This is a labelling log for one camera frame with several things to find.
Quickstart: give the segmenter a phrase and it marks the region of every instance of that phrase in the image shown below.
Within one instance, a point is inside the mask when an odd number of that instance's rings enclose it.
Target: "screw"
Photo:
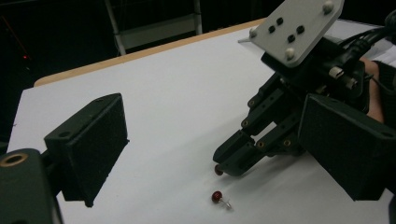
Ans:
[[[264,147],[264,142],[259,142],[259,143],[257,144],[257,146],[258,146],[258,147]]]
[[[242,122],[242,126],[243,126],[243,127],[248,126],[248,120],[247,120],[247,119],[245,119],[245,120]]]
[[[283,146],[285,146],[285,147],[289,147],[291,145],[291,141],[288,139],[288,140],[285,140],[284,142],[283,142]]]
[[[224,172],[222,172],[220,170],[220,165],[218,165],[218,164],[215,166],[215,173],[216,173],[216,175],[223,175],[224,174]]]
[[[247,103],[248,106],[253,106],[254,105],[254,100],[251,100]]]

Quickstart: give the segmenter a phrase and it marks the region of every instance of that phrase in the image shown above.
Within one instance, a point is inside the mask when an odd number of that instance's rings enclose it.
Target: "small white object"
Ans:
[[[249,33],[249,36],[252,38],[257,35],[257,30],[255,28],[251,28],[248,33]]]
[[[334,9],[334,2],[333,1],[326,1],[323,4],[323,12],[324,12],[325,15],[331,13],[333,9]]]
[[[285,55],[286,55],[286,58],[287,58],[288,60],[293,59],[293,58],[294,58],[294,55],[295,55],[295,53],[294,53],[294,48],[288,48],[288,49],[286,49]]]

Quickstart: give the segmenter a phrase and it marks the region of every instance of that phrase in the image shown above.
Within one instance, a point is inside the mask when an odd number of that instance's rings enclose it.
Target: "bolt hole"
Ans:
[[[17,165],[27,159],[27,154],[25,153],[18,153],[14,155],[10,155],[6,158],[4,158],[2,161],[0,161],[0,166],[2,167],[8,167],[8,166],[13,166]]]

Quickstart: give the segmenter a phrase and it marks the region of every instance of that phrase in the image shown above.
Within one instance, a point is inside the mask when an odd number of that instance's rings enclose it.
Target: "black cable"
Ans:
[[[357,35],[350,36],[350,37],[348,37],[347,39],[344,39],[344,40],[338,42],[337,44],[338,44],[339,46],[341,46],[341,47],[345,47],[346,45],[348,45],[348,44],[351,43],[352,41],[354,41],[354,40],[356,40],[356,39],[359,39],[360,37],[362,37],[362,36],[364,36],[364,35],[368,35],[368,34],[374,32],[375,30],[376,30],[376,29],[372,29],[372,30],[368,30],[368,31],[366,31],[366,32],[363,32],[363,33],[360,33],[360,34],[357,34]]]
[[[389,96],[396,96],[396,91],[392,91],[392,90],[388,89],[384,84],[382,84],[380,81],[376,80],[374,77],[371,77],[371,80],[372,80],[373,82],[375,82],[375,84],[376,84],[379,88],[381,88],[381,89],[384,91],[384,93],[385,93],[386,95],[389,95]]]

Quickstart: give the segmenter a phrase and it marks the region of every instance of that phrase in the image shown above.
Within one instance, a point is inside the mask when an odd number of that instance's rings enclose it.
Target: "robotic hand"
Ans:
[[[383,27],[334,43],[324,33],[344,1],[285,1],[249,39],[275,73],[247,105],[242,129],[214,153],[218,174],[242,175],[263,157],[309,151],[353,200],[395,193],[396,131],[366,116],[369,81],[360,57],[396,29]],[[276,126],[261,139],[270,123]]]

